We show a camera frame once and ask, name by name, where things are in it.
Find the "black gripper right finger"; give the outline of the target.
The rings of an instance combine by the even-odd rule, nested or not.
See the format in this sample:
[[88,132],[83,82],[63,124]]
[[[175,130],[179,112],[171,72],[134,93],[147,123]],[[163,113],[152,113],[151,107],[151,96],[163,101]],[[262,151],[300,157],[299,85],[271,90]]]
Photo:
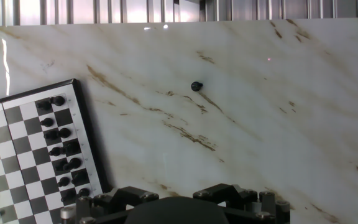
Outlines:
[[243,189],[237,184],[217,184],[193,194],[212,203],[224,223],[290,224],[290,202],[277,200],[273,192]]

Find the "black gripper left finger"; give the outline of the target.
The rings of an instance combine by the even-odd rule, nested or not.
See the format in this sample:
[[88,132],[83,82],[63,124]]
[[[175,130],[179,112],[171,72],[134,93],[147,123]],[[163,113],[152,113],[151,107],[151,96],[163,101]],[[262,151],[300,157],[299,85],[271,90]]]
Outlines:
[[160,198],[157,193],[130,186],[94,197],[90,197],[89,190],[80,190],[78,194],[69,196],[75,203],[60,210],[60,223],[81,223],[81,219],[85,219],[85,223],[94,223],[99,218],[126,211],[128,205],[136,207]]

